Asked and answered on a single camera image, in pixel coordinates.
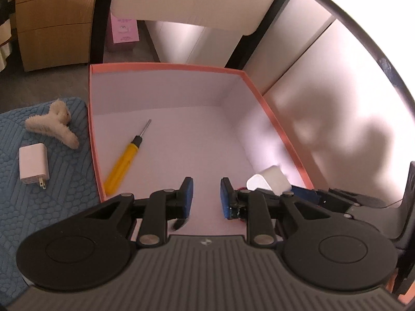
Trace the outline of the white square charger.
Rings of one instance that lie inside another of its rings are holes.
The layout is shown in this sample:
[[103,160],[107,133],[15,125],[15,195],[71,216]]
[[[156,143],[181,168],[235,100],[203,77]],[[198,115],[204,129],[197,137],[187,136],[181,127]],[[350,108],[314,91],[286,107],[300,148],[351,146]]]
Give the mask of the white square charger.
[[285,191],[291,191],[291,184],[278,166],[270,166],[256,173],[246,181],[249,190],[265,189],[275,195],[281,195]]

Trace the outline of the yellow handled screwdriver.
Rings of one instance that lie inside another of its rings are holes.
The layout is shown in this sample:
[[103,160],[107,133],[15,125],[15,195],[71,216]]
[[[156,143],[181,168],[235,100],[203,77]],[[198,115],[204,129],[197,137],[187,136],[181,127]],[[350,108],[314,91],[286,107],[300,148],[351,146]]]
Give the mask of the yellow handled screwdriver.
[[134,137],[134,139],[126,146],[122,155],[118,158],[114,167],[112,168],[108,177],[104,182],[104,190],[108,197],[115,194],[121,185],[125,175],[127,174],[135,156],[137,155],[140,145],[143,142],[143,135],[150,126],[152,120],[149,119],[140,134]]

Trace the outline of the white fluffy hair claw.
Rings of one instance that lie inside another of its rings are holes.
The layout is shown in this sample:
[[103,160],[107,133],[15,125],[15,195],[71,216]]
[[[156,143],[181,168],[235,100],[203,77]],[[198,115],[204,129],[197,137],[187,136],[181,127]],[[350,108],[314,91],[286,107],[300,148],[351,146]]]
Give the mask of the white fluffy hair claw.
[[69,129],[72,117],[66,103],[55,100],[45,115],[34,115],[25,120],[25,128],[33,133],[55,138],[72,150],[79,147],[78,137]]

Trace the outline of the white plug adapter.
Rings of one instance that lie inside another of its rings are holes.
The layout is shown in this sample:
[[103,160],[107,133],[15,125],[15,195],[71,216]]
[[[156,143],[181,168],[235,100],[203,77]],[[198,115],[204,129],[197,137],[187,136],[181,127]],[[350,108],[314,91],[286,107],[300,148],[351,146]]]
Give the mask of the white plug adapter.
[[47,148],[43,143],[22,146],[18,151],[19,173],[22,183],[38,184],[46,189],[49,180]]

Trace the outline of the pink cardboard box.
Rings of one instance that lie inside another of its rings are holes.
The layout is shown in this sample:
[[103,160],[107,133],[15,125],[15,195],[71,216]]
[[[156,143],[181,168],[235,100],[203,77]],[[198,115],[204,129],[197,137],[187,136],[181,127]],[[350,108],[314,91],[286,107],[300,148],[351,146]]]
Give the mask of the pink cardboard box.
[[137,199],[194,181],[182,235],[242,235],[227,220],[219,187],[235,188],[277,166],[288,181],[313,182],[264,97],[241,71],[167,63],[106,63],[89,70],[89,133],[96,181],[104,184],[133,138],[143,143],[119,187]]

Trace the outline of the blue textured chair cover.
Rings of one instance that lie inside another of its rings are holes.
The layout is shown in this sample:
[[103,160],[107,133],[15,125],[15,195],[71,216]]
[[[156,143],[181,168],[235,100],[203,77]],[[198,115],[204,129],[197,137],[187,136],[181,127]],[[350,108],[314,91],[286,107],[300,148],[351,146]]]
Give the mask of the blue textured chair cover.
[[1,114],[1,305],[27,285],[16,264],[26,237],[99,203],[88,110],[64,98]]

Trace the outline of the pink paper bag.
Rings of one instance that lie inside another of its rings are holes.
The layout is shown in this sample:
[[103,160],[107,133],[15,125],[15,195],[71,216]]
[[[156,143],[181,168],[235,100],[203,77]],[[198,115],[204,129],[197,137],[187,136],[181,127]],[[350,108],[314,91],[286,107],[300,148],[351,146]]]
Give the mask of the pink paper bag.
[[114,44],[139,41],[139,30],[135,20],[117,18],[110,14],[110,30]]

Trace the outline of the wooden drawer cabinet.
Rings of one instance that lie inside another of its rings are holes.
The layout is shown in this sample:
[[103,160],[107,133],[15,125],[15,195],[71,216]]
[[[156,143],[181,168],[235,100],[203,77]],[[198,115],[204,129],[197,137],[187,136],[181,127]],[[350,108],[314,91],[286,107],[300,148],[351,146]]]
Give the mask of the wooden drawer cabinet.
[[24,71],[89,62],[95,0],[16,0]]

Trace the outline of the striped bed cover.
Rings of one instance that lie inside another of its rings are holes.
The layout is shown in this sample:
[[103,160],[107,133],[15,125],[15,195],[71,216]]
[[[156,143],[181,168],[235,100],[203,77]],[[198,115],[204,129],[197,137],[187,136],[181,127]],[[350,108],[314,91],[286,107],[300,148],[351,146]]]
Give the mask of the striped bed cover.
[[1,0],[1,52],[0,52],[0,70],[3,71],[7,65],[7,58],[12,52],[11,39],[12,39],[12,27],[11,27],[11,4],[10,0]]

